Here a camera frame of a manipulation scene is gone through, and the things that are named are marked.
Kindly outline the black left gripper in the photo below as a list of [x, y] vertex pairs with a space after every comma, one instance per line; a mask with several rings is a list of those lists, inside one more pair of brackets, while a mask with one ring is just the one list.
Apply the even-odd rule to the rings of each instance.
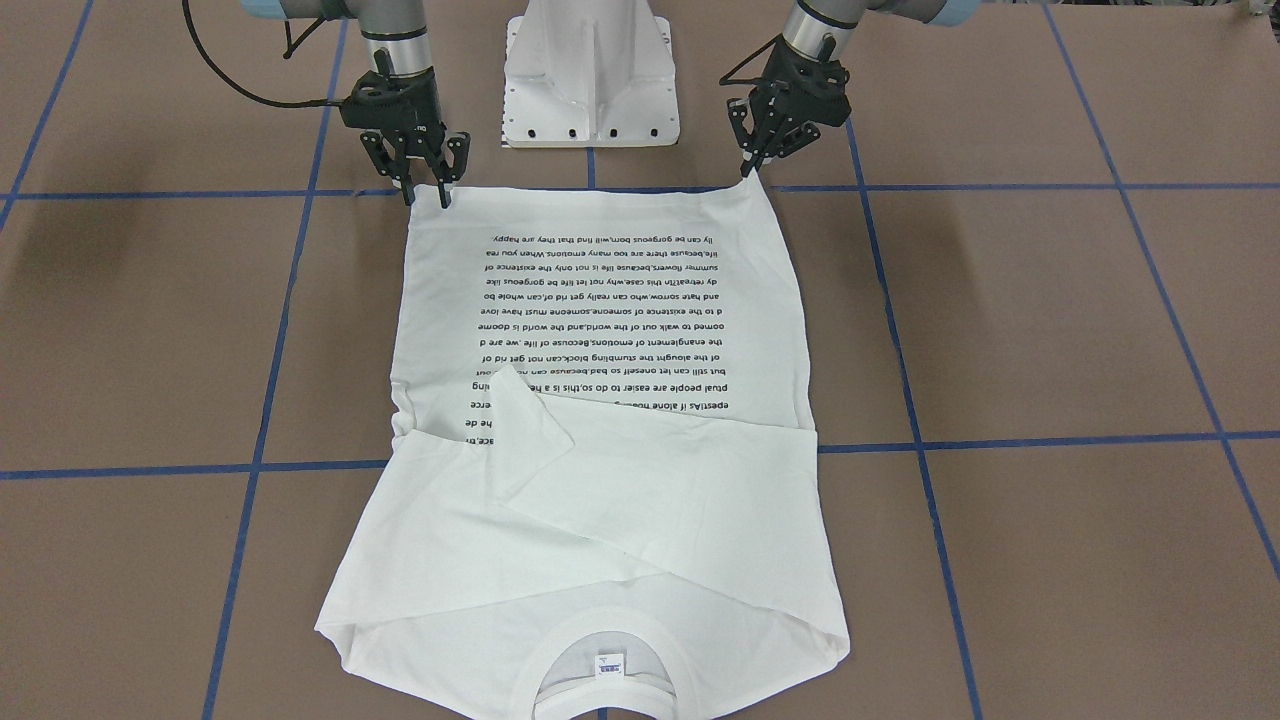
[[[838, 127], [850, 117], [845, 92], [850, 74], [835, 58], [836, 46], [833, 36], [822, 37], [812, 59], [777, 36], [728, 72], [730, 85], [751, 86], [748, 99], [732, 97], [726, 102], [742, 152], [742, 178], [772, 159], [786, 158], [817, 141], [819, 124]], [[771, 55], [762, 76], [733, 78], [765, 50]]]

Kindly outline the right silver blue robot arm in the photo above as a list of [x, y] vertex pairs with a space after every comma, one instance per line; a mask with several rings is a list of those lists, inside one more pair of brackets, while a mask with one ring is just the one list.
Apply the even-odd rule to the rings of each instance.
[[413, 201], [412, 159], [422, 159], [436, 179], [440, 205], [465, 173], [470, 137], [445, 128], [421, 1], [244, 1], [243, 9], [273, 20], [355, 19], [370, 51], [365, 73], [338, 108], [344, 126], [361, 129], [361, 142], [380, 176]]

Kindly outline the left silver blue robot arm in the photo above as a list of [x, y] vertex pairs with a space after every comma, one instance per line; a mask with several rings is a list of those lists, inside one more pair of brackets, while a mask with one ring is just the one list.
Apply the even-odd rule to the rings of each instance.
[[869, 12], [928, 26], [959, 26], [977, 1], [796, 1], [783, 29], [719, 78], [745, 85], [746, 97], [727, 101], [741, 177], [776, 158], [787, 158], [840, 127], [851, 115], [849, 70], [840, 58]]

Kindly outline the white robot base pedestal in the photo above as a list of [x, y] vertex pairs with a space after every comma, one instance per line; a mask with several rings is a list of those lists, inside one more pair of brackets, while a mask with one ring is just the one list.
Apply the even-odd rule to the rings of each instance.
[[669, 22], [646, 1], [531, 1], [506, 29], [502, 142], [512, 149], [677, 143]]

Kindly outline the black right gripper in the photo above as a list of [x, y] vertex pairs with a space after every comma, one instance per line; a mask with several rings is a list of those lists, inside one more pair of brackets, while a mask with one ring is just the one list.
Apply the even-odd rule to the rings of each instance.
[[410, 158], [431, 161], [440, 205], [451, 206], [452, 187], [467, 169], [471, 136], [445, 135], [433, 68], [411, 77], [370, 70], [339, 110], [347, 127], [362, 131], [360, 140], [375, 170], [401, 191], [406, 206], [415, 200]]

